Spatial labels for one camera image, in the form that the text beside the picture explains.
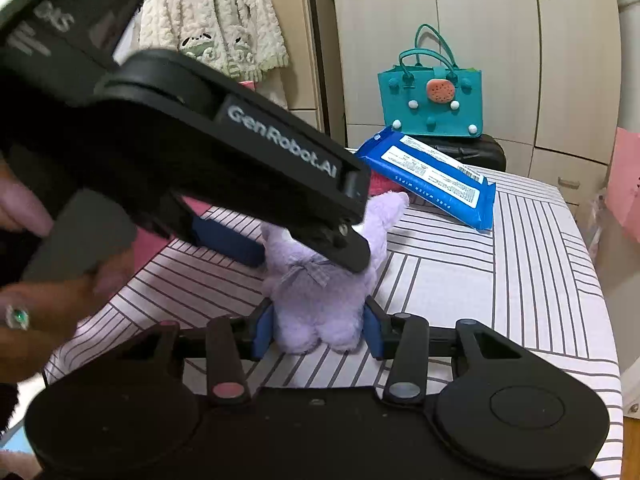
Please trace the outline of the person's left hand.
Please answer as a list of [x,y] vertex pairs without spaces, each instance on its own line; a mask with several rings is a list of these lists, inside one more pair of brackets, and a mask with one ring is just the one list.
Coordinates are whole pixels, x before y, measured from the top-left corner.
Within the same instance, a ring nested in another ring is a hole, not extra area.
[[[35,194],[1,165],[1,227],[45,237],[53,220]],[[104,261],[96,270],[62,282],[14,283],[1,289],[1,309],[29,315],[28,330],[1,327],[1,380],[18,384],[34,376],[50,355],[73,337],[77,324],[98,312],[134,274],[134,250]]]

